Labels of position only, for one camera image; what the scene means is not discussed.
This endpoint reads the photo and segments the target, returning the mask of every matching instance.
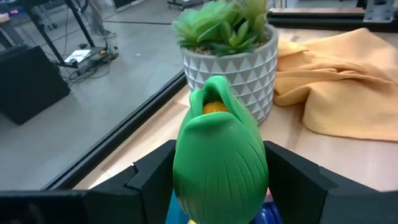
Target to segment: potted plant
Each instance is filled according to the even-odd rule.
[[[278,33],[266,22],[267,0],[208,2],[173,22],[192,92],[214,75],[225,76],[233,94],[260,124],[272,107]]]

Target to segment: triangle pattern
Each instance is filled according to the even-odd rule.
[[[188,55],[185,56],[185,65],[190,65],[191,64],[191,57],[189,57]]]
[[[246,85],[249,87],[250,91],[254,92],[255,91],[254,87],[256,86],[256,83],[257,83],[257,81],[254,81],[254,82],[250,82]]]
[[[257,100],[261,99],[261,90],[254,92],[253,95]]]
[[[232,85],[243,85],[243,84],[245,84],[245,81],[243,80],[240,74],[237,74],[236,78],[232,81]]]
[[[260,104],[260,106],[261,106],[262,108],[263,108],[263,106],[264,106],[264,102],[265,102],[265,101],[267,101],[267,100],[266,100],[266,97],[264,97],[263,99],[260,99],[260,100],[259,100],[259,104]]]
[[[271,60],[273,58],[273,52],[271,50],[267,51],[267,60]]]
[[[205,80],[203,79],[203,76],[201,75],[201,72],[198,72],[197,78],[195,79],[196,82],[198,83],[204,83]]]
[[[241,97],[238,97],[238,100],[239,100],[243,105],[246,105]]]
[[[199,80],[199,77],[201,77],[200,79],[203,80],[203,82],[200,82],[200,83],[204,83],[208,78],[211,77],[211,74],[206,73],[206,72],[198,72],[198,80]]]
[[[258,118],[260,111],[251,111],[251,113],[252,113],[254,118]]]
[[[201,72],[209,72],[209,69],[205,65],[205,61],[203,61],[203,60],[200,60],[199,71],[201,71]]]
[[[184,64],[185,66],[188,66],[188,67],[189,67],[189,64],[187,63],[187,56],[185,56],[185,55],[182,56],[182,62],[183,62],[183,64]]]
[[[269,75],[266,75],[266,83],[265,83],[265,85],[269,85],[270,82],[271,82],[271,80],[269,79]]]
[[[238,76],[237,73],[229,73],[229,74],[225,74],[224,76],[228,79],[229,84],[235,85],[234,81],[235,81],[236,77]]]
[[[234,94],[234,95],[235,96],[242,95],[243,87],[244,87],[244,85],[236,85],[236,86],[234,86],[233,89],[236,90],[236,94]]]
[[[216,59],[215,63],[218,64],[221,71],[224,73],[226,71],[226,67],[228,66],[229,61],[231,61],[230,58],[218,58],[218,59]]]
[[[199,70],[199,66],[200,66],[200,59],[193,57],[191,59],[191,63],[189,64],[189,67],[194,70]]]
[[[232,90],[232,94],[233,94],[234,96],[240,95],[240,93],[238,93],[238,91],[236,91],[235,88],[231,88],[231,90]]]
[[[243,103],[244,103],[245,105],[250,104],[250,103],[249,103],[250,95],[240,96],[239,98],[242,99],[242,101],[243,101]]]
[[[265,109],[265,111],[266,111],[266,114],[267,113],[269,113],[270,112],[270,110],[271,110],[271,104],[269,104],[268,106],[266,106],[264,109]]]
[[[238,70],[242,69],[242,64],[243,64],[244,57],[237,57],[232,59],[232,63],[235,65],[235,68]]]
[[[256,61],[258,58],[258,53],[257,52],[252,52],[251,54],[249,54],[246,58],[250,63],[251,68],[254,68],[256,66]]]
[[[260,55],[261,55],[261,58],[265,61],[265,62],[267,62],[270,58],[267,58],[267,50],[262,50],[261,52],[260,52]]]
[[[274,91],[274,84],[273,83],[270,84],[270,85],[267,85],[266,94],[269,95],[270,93],[272,93],[272,91]]]
[[[251,72],[252,70],[241,71],[239,72],[239,75],[242,77],[244,82],[250,82],[249,77]]]
[[[247,95],[252,93],[252,91],[249,89],[247,85],[242,85],[242,86],[243,86],[242,95]]]
[[[259,105],[258,103],[255,103],[255,104],[254,104],[253,110],[254,110],[254,111],[259,111],[259,110],[261,110],[260,105]]]
[[[189,73],[189,77],[191,79],[193,79],[193,80],[197,79],[197,76],[198,76],[198,71],[197,70],[190,69],[188,73]]]
[[[256,67],[263,65],[266,61],[264,59],[262,59],[261,54],[257,55],[257,59],[256,62],[254,63]]]
[[[268,69],[267,69],[267,64],[265,63],[263,66],[261,66],[261,73],[260,74],[267,74]]]
[[[257,101],[253,94],[250,94],[248,104],[255,103]]]
[[[194,88],[194,89],[199,89],[198,84],[197,84],[197,83],[194,83],[194,84],[193,84],[193,88]]]
[[[264,65],[261,65],[261,66],[258,66],[258,67],[253,69],[253,73],[256,74],[257,78],[262,77],[263,75],[265,75],[264,73],[261,73],[263,67],[264,67]]]
[[[240,70],[249,70],[249,69],[252,69],[252,66],[250,65],[248,59],[244,58]]]
[[[266,86],[266,80],[267,80],[268,74],[263,75],[260,79],[259,82],[261,83],[262,86]]]
[[[255,83],[255,85],[254,85],[254,90],[253,91],[258,91],[258,90],[263,89],[263,86],[261,85],[261,83],[259,81],[256,81],[254,83]]]
[[[189,68],[184,67],[184,73],[187,76],[187,78],[189,78],[189,70],[190,70]]]
[[[257,115],[257,120],[259,120],[259,119],[265,117],[265,115],[266,115],[266,114],[263,112],[263,110],[260,110],[259,114]]]
[[[211,66],[210,69],[211,73],[215,73],[215,74],[223,74],[224,71],[221,69],[220,65],[218,64],[218,62],[214,62],[213,66]]]
[[[201,61],[205,64],[205,67],[207,68],[207,72],[211,72],[211,68],[213,67],[213,64],[215,61],[210,58],[203,58]]]
[[[252,113],[252,115],[255,117],[255,115],[253,114],[253,112],[256,112],[255,110],[254,110],[254,107],[256,106],[256,104],[255,103],[253,103],[253,104],[250,104],[250,105],[246,105],[246,108],[250,111],[250,113]]]
[[[267,96],[266,91],[264,89],[260,90],[259,93],[260,93],[259,99],[263,99]]]
[[[236,69],[232,60],[230,60],[226,66],[225,73],[233,73],[233,72],[236,72],[237,70],[238,69]]]
[[[192,80],[190,78],[188,78],[188,86],[193,89],[193,84],[192,84]]]

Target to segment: wooden tabletop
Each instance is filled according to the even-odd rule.
[[[341,32],[279,29],[279,33],[281,39],[302,42]],[[398,34],[377,35],[398,46]],[[185,87],[78,184],[77,188],[92,187],[121,172],[169,139],[175,139],[188,108],[188,88]],[[374,189],[398,189],[398,142],[363,141],[313,133],[303,127],[302,114],[302,105],[274,105],[269,117],[259,127],[263,140],[273,141],[333,172]]]

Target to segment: blue object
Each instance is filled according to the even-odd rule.
[[[282,224],[282,219],[275,203],[264,203],[260,213],[254,218],[252,224]]]
[[[169,212],[167,214],[166,224],[187,224],[188,215],[184,214],[173,191],[170,200]],[[282,224],[278,209],[275,203],[266,202],[263,204],[260,213],[254,218],[251,224]]]
[[[189,216],[186,215],[178,204],[175,192],[173,190],[172,199],[170,200],[169,212],[167,213],[166,224],[187,224]]]

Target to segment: black speaker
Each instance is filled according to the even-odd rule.
[[[0,54],[0,111],[23,124],[70,93],[56,67],[39,46]]]

